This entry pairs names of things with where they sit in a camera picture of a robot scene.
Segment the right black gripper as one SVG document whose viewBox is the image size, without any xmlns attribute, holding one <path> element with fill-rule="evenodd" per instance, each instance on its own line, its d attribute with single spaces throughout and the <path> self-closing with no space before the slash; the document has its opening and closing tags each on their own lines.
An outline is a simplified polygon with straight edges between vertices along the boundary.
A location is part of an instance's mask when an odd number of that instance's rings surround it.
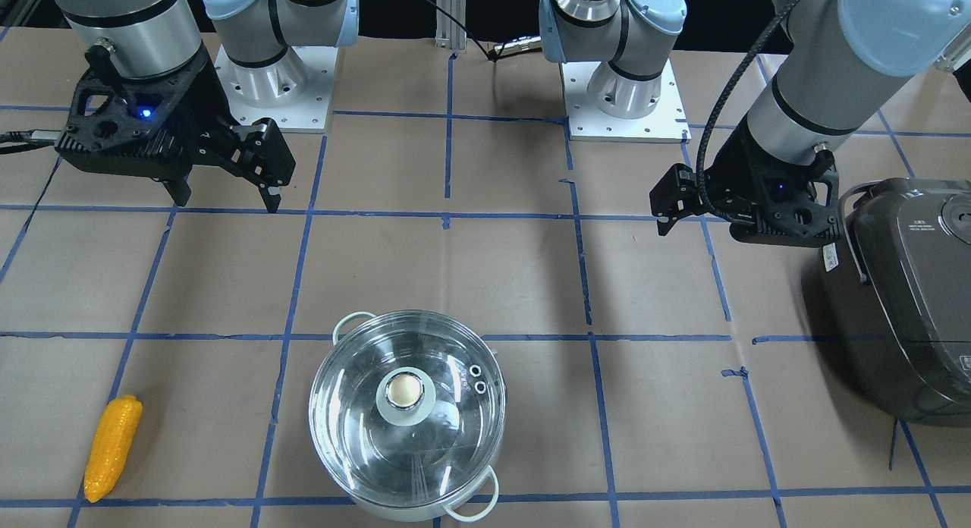
<svg viewBox="0 0 971 528">
<path fill-rule="evenodd" d="M 180 68 L 146 80 L 122 77 L 105 44 L 84 58 L 88 68 L 55 142 L 70 165 L 155 180 L 177 207 L 190 202 L 192 168 L 218 166 L 256 186 L 266 211 L 278 212 L 294 155 L 275 120 L 236 124 L 204 44 Z"/>
</svg>

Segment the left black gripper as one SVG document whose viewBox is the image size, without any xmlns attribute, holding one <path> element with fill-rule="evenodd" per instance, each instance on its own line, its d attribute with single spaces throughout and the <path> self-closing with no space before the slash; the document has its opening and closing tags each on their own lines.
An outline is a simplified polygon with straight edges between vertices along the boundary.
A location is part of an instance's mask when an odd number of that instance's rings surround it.
<svg viewBox="0 0 971 528">
<path fill-rule="evenodd" d="M 788 164 L 763 150 L 748 124 L 735 128 L 709 168 L 709 203 L 731 222 L 732 238 L 743 244 L 808 248 L 840 240 L 834 154 L 822 142 L 810 155 L 808 165 Z M 683 219 L 710 212 L 701 200 L 697 173 L 682 162 L 659 179 L 649 202 L 662 237 Z"/>
</svg>

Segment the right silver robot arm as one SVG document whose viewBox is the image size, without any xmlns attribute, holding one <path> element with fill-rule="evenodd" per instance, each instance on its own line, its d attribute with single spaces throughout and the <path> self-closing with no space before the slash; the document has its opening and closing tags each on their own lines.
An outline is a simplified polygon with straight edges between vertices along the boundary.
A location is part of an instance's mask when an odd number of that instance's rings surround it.
<svg viewBox="0 0 971 528">
<path fill-rule="evenodd" d="M 194 166 L 218 166 L 277 212 L 296 166 L 284 133 L 325 129 L 360 0 L 202 2 L 218 59 L 188 0 L 55 0 L 88 68 L 53 147 L 79 171 L 159 182 L 177 206 Z"/>
</svg>

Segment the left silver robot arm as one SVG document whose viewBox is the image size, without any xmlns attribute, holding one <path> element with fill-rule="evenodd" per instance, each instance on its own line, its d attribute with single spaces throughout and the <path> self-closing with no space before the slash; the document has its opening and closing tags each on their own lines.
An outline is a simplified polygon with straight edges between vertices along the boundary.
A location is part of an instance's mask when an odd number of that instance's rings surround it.
<svg viewBox="0 0 971 528">
<path fill-rule="evenodd" d="M 822 247 L 842 234 L 835 151 L 909 79 L 969 36 L 969 0 L 772 0 L 775 15 L 711 110 L 693 165 L 651 189 L 658 233 L 711 214 L 744 244 Z M 543 54 L 596 62 L 587 93 L 604 113 L 644 117 L 682 33 L 684 0 L 540 0 Z M 731 90 L 781 28 L 793 47 L 705 165 Z"/>
</svg>

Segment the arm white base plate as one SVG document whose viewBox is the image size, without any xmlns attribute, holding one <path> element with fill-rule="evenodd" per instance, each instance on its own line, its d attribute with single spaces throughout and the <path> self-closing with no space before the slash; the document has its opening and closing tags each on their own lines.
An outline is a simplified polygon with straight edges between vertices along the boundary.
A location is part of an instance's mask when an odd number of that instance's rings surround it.
<svg viewBox="0 0 971 528">
<path fill-rule="evenodd" d="M 670 61 L 658 77 L 646 81 L 622 77 L 607 62 L 596 61 L 561 64 L 561 79 L 570 134 L 575 140 L 690 140 Z"/>
<path fill-rule="evenodd" d="M 230 112 L 241 124 L 263 118 L 285 133 L 325 133 L 340 49 L 290 47 L 274 64 L 244 68 L 219 48 L 215 69 Z"/>
</svg>

